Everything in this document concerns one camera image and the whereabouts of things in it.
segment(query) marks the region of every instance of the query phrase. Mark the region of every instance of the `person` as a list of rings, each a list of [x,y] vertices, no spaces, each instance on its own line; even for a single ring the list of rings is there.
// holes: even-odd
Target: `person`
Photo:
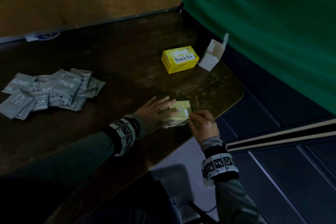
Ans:
[[[63,147],[0,177],[3,223],[43,223],[88,176],[113,155],[123,155],[135,139],[167,125],[176,112],[160,112],[176,100],[155,97],[134,114],[111,123],[99,133]],[[190,114],[189,126],[205,158],[228,153],[208,110]],[[212,177],[220,223],[264,223],[246,194],[237,171]],[[161,183],[150,172],[133,182],[76,223],[180,223]]]

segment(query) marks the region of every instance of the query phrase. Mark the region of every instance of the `stack of tea packets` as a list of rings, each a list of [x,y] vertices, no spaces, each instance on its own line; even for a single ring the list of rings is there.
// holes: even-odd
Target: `stack of tea packets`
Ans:
[[[75,68],[70,72],[61,69],[51,75],[18,73],[2,90],[11,96],[0,104],[0,112],[10,119],[24,120],[30,112],[49,106],[79,111],[86,99],[97,96],[105,85],[91,74]]]

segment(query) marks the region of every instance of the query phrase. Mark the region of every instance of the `green backdrop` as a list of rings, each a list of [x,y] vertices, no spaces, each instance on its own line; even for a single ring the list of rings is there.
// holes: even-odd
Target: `green backdrop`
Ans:
[[[228,44],[336,114],[336,0],[183,0]]]

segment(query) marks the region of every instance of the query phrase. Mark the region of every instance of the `finger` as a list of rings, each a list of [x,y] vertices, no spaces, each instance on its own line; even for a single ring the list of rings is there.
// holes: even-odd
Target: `finger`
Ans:
[[[157,130],[159,128],[163,128],[165,126],[168,126],[170,124],[169,121],[161,121],[158,124],[155,125],[154,130]]]
[[[199,111],[197,111],[195,113],[203,115],[204,118],[206,118],[208,120],[212,120],[212,121],[215,120],[214,117],[213,117],[213,115],[212,115],[212,113],[209,110],[199,110]]]
[[[169,96],[166,96],[166,97],[164,97],[163,99],[160,99],[160,100],[158,100],[158,101],[152,103],[152,104],[150,105],[150,107],[151,107],[151,108],[154,108],[154,107],[158,106],[159,104],[161,104],[161,103],[167,101],[168,99],[169,99]]]
[[[157,117],[159,121],[165,120],[167,118],[173,117],[174,115],[177,115],[179,112],[180,112],[179,110],[176,110],[175,112],[164,112],[159,114]]]
[[[188,120],[189,126],[191,128],[191,131],[193,134],[195,134],[195,132],[197,131],[197,128],[195,127],[193,121],[191,119]]]
[[[167,109],[168,107],[170,107],[172,104],[174,104],[176,102],[176,99],[173,99],[173,100],[170,100],[170,101],[166,101],[166,102],[163,102],[160,106],[160,109],[163,110],[163,109]]]
[[[151,104],[153,104],[154,103],[154,101],[156,100],[156,97],[153,97],[153,98],[151,98],[147,103],[145,103],[143,106],[150,106]]]
[[[199,123],[202,123],[202,124],[205,124],[208,120],[207,119],[205,119],[203,116],[201,116],[201,115],[199,115],[199,114],[197,114],[197,113],[191,113],[190,115],[189,115],[189,117],[192,119],[192,120],[195,120],[195,121],[197,121],[197,122],[199,122]]]

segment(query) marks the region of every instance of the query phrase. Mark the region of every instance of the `table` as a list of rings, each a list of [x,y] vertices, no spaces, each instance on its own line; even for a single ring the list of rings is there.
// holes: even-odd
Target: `table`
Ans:
[[[93,71],[106,82],[100,94],[79,112],[48,108],[26,120],[0,116],[0,174],[98,132],[134,112],[153,96],[190,100],[193,110],[220,116],[243,96],[237,77],[220,61],[208,72],[198,66],[168,74],[163,50],[192,46],[199,34],[178,12],[168,12],[62,32],[48,41],[17,41],[0,45],[0,87],[17,72],[51,74],[72,67]],[[0,94],[0,101],[7,94]],[[73,223],[107,201],[168,156],[192,136],[188,126],[162,129],[135,142],[122,157],[112,157],[95,171],[48,220]]]

